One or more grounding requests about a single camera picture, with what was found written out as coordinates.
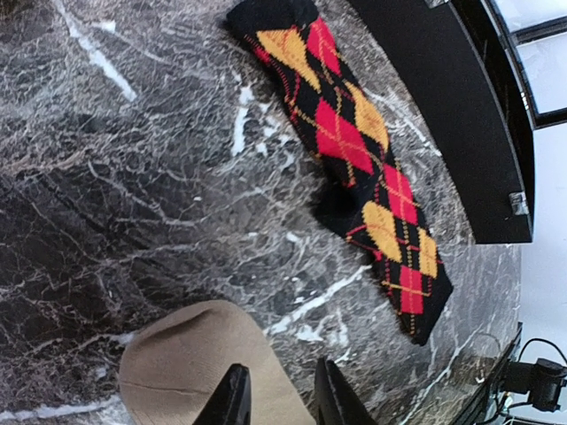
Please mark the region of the tan brown sock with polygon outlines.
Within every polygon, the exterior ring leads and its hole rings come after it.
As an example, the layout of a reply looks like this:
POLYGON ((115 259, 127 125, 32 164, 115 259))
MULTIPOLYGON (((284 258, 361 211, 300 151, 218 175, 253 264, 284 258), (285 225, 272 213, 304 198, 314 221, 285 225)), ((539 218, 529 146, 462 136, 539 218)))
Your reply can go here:
POLYGON ((225 300, 186 306, 138 333, 120 361, 120 395, 137 424, 192 424, 233 364, 250 371, 253 424, 315 423, 262 329, 225 300))

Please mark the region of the black argyle sock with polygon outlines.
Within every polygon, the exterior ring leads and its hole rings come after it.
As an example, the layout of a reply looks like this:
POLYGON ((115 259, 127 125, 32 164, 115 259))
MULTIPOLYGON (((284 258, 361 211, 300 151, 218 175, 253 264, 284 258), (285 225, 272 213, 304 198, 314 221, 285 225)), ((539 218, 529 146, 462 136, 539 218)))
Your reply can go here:
POLYGON ((243 1, 227 21, 274 76, 291 124, 330 178, 315 217, 369 252, 403 326, 426 344, 453 287, 384 119, 317 7, 243 1))

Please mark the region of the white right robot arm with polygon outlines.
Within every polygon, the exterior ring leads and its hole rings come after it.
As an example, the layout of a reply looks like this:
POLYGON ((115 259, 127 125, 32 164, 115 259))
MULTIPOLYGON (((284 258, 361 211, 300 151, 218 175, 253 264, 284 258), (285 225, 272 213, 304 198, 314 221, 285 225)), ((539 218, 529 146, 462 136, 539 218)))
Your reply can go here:
POLYGON ((517 406, 531 406, 548 413, 562 411, 566 408, 566 356, 555 343, 544 338, 531 338, 524 344, 517 361, 511 361, 505 366, 500 388, 504 392, 527 396, 527 400, 517 406), (563 362, 543 358, 537 358, 534 363, 523 362, 521 358, 532 343, 550 345, 563 362))

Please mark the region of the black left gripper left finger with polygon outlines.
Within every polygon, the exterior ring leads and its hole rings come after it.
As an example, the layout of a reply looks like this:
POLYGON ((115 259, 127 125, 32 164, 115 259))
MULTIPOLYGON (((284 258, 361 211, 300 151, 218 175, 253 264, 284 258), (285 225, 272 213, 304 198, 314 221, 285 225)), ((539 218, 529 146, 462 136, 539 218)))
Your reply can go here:
POLYGON ((250 425, 252 418, 252 380, 249 369, 232 364, 194 425, 250 425))

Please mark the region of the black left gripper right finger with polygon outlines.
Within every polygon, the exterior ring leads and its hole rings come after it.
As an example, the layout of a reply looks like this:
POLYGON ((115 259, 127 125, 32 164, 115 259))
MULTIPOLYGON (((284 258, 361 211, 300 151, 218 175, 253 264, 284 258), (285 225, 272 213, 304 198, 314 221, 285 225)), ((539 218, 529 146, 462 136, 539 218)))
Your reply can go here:
POLYGON ((315 370, 316 422, 377 425, 334 361, 321 357, 315 370))

